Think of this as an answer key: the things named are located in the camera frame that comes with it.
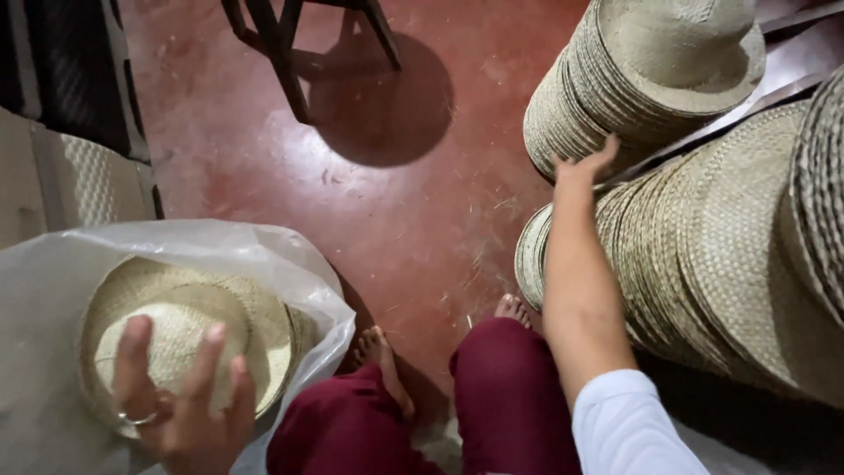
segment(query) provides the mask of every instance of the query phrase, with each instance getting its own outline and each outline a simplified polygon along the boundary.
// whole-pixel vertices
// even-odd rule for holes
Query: forearm
[[[635,369],[618,284],[598,239],[592,183],[555,190],[546,249],[543,326],[570,405],[594,377]]]

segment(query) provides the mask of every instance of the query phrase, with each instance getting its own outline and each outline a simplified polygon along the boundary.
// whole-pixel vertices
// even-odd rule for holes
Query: hat crown
[[[234,356],[244,354],[249,344],[246,309],[237,296],[211,284],[188,284],[150,296],[140,296],[138,306],[111,323],[95,354],[97,373],[111,388],[117,343],[128,319],[146,314],[154,321],[149,344],[149,377],[162,389],[181,392],[184,373],[196,357],[203,335],[216,323],[225,324],[225,344],[214,378],[211,408],[228,405],[229,367]]]
[[[724,69],[741,77],[748,58],[739,43],[754,16],[753,0],[641,0],[623,14],[619,41],[626,60],[649,80],[705,85]]]

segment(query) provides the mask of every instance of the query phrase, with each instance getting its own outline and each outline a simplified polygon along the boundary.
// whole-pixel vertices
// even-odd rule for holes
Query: hand
[[[595,184],[595,180],[607,170],[619,153],[621,142],[617,135],[610,134],[603,145],[603,150],[597,151],[583,160],[575,163],[573,159],[562,161],[558,156],[553,156],[557,174],[557,183],[576,181],[586,182],[588,186]]]
[[[209,414],[225,327],[217,324],[206,332],[179,396],[157,389],[149,378],[152,333],[153,320],[147,315],[131,317],[123,331],[112,388],[117,411],[132,420],[158,414],[152,423],[138,426],[138,433],[171,475],[225,475],[255,425],[255,383],[246,360],[243,356],[231,360],[231,405]]]

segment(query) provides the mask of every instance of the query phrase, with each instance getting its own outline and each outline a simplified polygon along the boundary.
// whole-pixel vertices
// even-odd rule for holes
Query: person
[[[577,164],[557,161],[546,250],[542,337],[522,302],[505,295],[452,356],[463,473],[696,475],[654,384],[636,367],[619,288],[598,240],[592,186],[614,159],[604,149]],[[249,440],[255,389],[245,361],[231,362],[231,406],[208,413],[225,329],[212,327],[181,394],[147,376],[151,320],[130,319],[115,362],[116,409],[172,475],[227,473]],[[303,390],[268,446],[267,470],[286,474],[439,474],[411,447],[414,404],[384,332],[363,332],[358,369]]]

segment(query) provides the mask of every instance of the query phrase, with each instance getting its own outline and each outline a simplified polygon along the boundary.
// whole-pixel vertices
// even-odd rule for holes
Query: bare foot
[[[378,326],[364,330],[358,338],[358,348],[354,350],[354,362],[358,368],[367,363],[376,363],[381,367],[384,387],[402,408],[404,420],[410,421],[416,409],[414,402],[408,396],[408,392],[404,390],[402,382],[398,380],[396,363],[392,358],[392,347],[390,347],[387,338],[384,337],[384,330]]]
[[[524,325],[525,328],[532,328],[530,319],[528,318],[528,309],[525,308],[519,297],[514,297],[509,293],[504,294],[504,297],[498,301],[498,308],[495,309],[495,317],[514,319]]]

